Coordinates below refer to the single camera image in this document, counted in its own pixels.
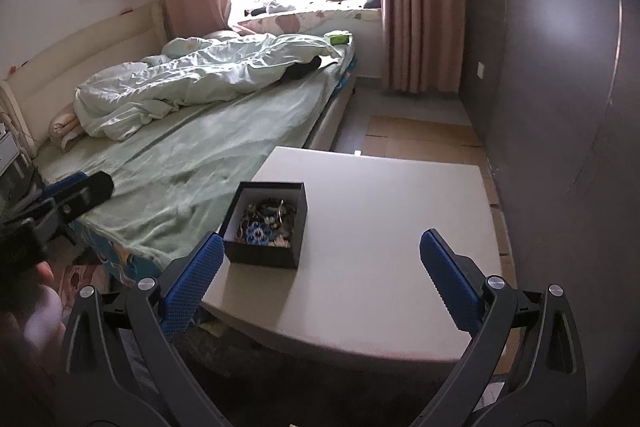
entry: bed frame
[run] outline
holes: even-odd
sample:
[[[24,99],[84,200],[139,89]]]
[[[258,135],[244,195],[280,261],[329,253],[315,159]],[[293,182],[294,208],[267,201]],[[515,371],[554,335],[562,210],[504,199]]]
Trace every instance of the bed frame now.
[[[32,158],[47,141],[49,122],[74,100],[76,87],[104,68],[158,55],[168,42],[160,2],[84,28],[57,42],[0,81],[0,109],[9,114]],[[353,92],[355,76],[322,112],[305,147],[329,150]]]

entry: metal screw cap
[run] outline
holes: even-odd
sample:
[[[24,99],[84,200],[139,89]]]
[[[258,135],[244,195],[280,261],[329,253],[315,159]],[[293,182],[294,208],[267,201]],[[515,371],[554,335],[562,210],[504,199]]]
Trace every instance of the metal screw cap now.
[[[151,288],[153,288],[156,285],[156,281],[154,281],[153,279],[151,279],[151,277],[145,277],[144,279],[142,279],[139,283],[138,283],[138,288],[140,288],[141,290],[150,290]]]
[[[91,297],[91,295],[94,294],[94,287],[93,286],[85,286],[84,288],[82,288],[80,290],[80,296],[83,299],[86,299],[87,297]]]
[[[552,284],[549,286],[549,293],[556,297],[562,297],[562,295],[564,295],[564,290],[557,284]]]
[[[497,275],[492,275],[487,280],[487,284],[491,286],[494,290],[501,290],[506,286],[504,279],[502,277],[498,277]]]

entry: black box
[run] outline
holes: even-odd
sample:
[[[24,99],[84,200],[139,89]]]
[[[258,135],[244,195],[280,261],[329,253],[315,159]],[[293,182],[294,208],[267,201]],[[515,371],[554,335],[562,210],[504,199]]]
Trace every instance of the black box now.
[[[242,214],[249,203],[260,203],[274,198],[289,201],[296,207],[293,232],[289,239],[289,248],[260,247],[236,243],[236,231]],[[302,237],[305,233],[306,194],[303,183],[284,182],[241,182],[236,195],[226,211],[225,220],[220,226],[220,235],[225,242],[225,253],[232,263],[257,264],[276,268],[297,268],[302,249]]]

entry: black cloth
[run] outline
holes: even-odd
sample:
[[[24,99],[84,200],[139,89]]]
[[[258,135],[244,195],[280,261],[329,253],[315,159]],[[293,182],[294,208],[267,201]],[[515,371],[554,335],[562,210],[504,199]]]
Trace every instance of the black cloth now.
[[[255,17],[257,15],[264,15],[265,13],[267,13],[267,9],[262,6],[261,8],[256,8],[255,10],[251,10],[251,17]]]
[[[363,8],[380,8],[382,7],[381,0],[366,0],[362,5]]]
[[[322,58],[318,55],[312,58],[311,62],[306,64],[296,62],[287,68],[282,75],[281,80],[299,80],[300,78],[307,76],[312,71],[316,71],[320,67],[320,64],[322,64]]]

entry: blue gripper pad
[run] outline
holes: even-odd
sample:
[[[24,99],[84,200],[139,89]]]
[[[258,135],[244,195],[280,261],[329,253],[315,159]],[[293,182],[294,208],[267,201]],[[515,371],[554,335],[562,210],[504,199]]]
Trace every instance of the blue gripper pad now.
[[[52,197],[56,192],[63,190],[64,188],[70,187],[74,183],[77,183],[81,180],[88,178],[84,172],[76,172],[76,174],[71,174],[66,178],[62,178],[60,181],[55,182],[51,185],[47,185],[42,190],[42,195],[40,197],[41,200],[46,200],[47,198]]]
[[[480,295],[462,273],[451,254],[453,253],[450,248],[437,232],[428,230],[422,234],[420,240],[422,264],[429,273],[456,327],[461,331],[468,331],[471,337],[474,337],[482,326]],[[458,255],[455,257],[473,262],[466,257]]]
[[[213,233],[190,259],[163,299],[160,328],[165,336],[170,338],[174,333],[187,329],[224,258],[222,238]]]

